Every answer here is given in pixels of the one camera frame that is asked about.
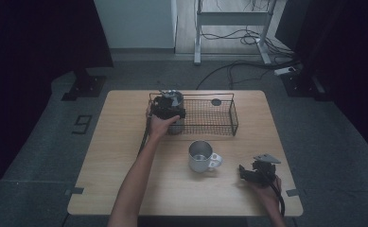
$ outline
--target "mug handle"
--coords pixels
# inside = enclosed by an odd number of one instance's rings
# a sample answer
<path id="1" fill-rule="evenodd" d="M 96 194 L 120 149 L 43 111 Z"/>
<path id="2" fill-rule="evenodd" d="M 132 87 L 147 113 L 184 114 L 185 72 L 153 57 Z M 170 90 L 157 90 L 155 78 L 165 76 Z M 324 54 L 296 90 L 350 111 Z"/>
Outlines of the mug handle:
<path id="1" fill-rule="evenodd" d="M 218 167 L 218 166 L 221 166 L 221 164 L 222 164 L 221 156 L 213 152 L 213 154 L 210 157 L 209 167 Z"/>

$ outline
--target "wire basket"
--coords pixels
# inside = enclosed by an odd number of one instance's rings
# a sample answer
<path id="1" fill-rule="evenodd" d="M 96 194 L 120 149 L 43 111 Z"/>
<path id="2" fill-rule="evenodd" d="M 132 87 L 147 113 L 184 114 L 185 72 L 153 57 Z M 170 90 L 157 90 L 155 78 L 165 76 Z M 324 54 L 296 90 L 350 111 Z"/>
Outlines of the wire basket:
<path id="1" fill-rule="evenodd" d="M 150 94 L 150 101 L 160 94 Z M 184 95 L 185 119 L 168 128 L 168 134 L 235 136 L 238 128 L 234 94 Z"/>

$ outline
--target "hand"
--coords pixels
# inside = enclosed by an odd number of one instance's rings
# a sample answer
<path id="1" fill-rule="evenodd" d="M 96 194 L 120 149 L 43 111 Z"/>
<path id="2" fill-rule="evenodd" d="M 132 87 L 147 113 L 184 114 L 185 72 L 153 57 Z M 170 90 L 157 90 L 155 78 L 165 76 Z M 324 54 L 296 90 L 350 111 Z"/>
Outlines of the hand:
<path id="1" fill-rule="evenodd" d="M 262 187 L 257 183 L 250 182 L 248 182 L 248 184 L 266 209 L 273 207 L 279 208 L 279 199 L 270 186 Z M 273 184 L 281 193 L 281 179 L 278 176 L 275 176 Z"/>
<path id="2" fill-rule="evenodd" d="M 167 120 L 163 120 L 163 119 L 159 118 L 156 115 L 149 116 L 150 108 L 151 108 L 151 103 L 149 104 L 148 109 L 146 110 L 146 117 L 151 117 L 150 129 L 149 129 L 149 138 L 160 139 L 166 134 L 166 131 L 168 130 L 168 127 L 172 123 L 179 120 L 180 117 L 178 115 L 176 115 L 176 116 L 173 116 L 173 117 L 171 117 Z"/>

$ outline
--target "forearm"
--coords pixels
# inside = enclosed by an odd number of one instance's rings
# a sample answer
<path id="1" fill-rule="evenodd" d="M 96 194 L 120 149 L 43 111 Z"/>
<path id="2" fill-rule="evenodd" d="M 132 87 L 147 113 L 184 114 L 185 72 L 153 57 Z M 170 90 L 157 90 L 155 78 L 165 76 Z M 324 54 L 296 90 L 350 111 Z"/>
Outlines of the forearm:
<path id="1" fill-rule="evenodd" d="M 263 201 L 263 206 L 272 222 L 273 227 L 285 227 L 286 223 L 284 218 L 281 216 L 278 202 L 276 201 Z"/>
<path id="2" fill-rule="evenodd" d="M 150 137 L 119 188 L 108 226 L 136 225 L 142 200 L 148 185 L 151 165 L 161 138 Z"/>

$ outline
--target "small black object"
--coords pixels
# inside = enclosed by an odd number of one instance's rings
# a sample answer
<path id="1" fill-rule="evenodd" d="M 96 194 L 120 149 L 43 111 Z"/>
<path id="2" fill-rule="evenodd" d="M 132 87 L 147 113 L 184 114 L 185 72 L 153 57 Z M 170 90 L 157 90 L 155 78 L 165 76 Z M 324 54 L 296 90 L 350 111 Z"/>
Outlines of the small black object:
<path id="1" fill-rule="evenodd" d="M 221 100 L 219 100 L 218 98 L 214 98 L 213 100 L 211 100 L 211 104 L 213 106 L 219 106 L 221 105 Z"/>
<path id="2" fill-rule="evenodd" d="M 262 186 L 270 185 L 275 181 L 275 165 L 261 161 L 254 161 L 254 171 L 246 170 L 239 165 L 239 176 L 247 182 L 259 183 Z"/>
<path id="3" fill-rule="evenodd" d="M 179 115 L 180 118 L 186 117 L 186 111 L 179 106 L 172 106 L 173 100 L 164 96 L 157 96 L 151 105 L 154 115 L 161 119 L 169 119 L 173 116 Z"/>

